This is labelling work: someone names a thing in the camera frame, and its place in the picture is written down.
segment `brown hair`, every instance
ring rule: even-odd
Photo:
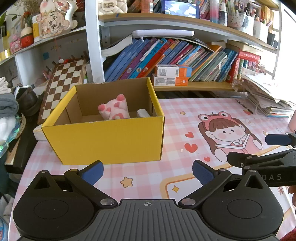
[[[236,121],[238,124],[235,123],[234,121],[223,119],[223,118],[217,118],[217,119],[211,120],[209,123],[209,131],[214,132],[217,129],[220,130],[220,129],[227,128],[227,127],[234,127],[234,126],[242,125],[246,129],[245,133],[247,135],[250,134],[255,140],[259,141],[259,143],[262,145],[262,142],[252,132],[250,132],[250,130],[239,119],[236,119],[236,118],[231,118],[231,119]],[[217,149],[217,147],[216,147],[217,143],[215,142],[215,140],[209,138],[205,134],[205,132],[206,132],[205,122],[199,123],[198,128],[199,128],[202,136],[204,137],[204,139],[209,144],[211,152],[214,154],[215,150]]]

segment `barcode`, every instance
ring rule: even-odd
[[[153,2],[150,3],[150,12],[153,12]]]

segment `green leaf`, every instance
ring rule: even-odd
[[[4,24],[5,18],[6,18],[6,12],[4,12],[0,17],[0,26]]]

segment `pile of documents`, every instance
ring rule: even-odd
[[[296,109],[293,89],[263,73],[243,74],[243,86],[250,94],[248,99],[265,114],[273,117],[291,117]]]

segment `wooden chessboard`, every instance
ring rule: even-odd
[[[55,66],[53,78],[48,82],[41,104],[38,125],[45,122],[60,100],[74,85],[83,83],[86,73],[85,63],[86,60],[81,58],[71,63],[57,64]]]

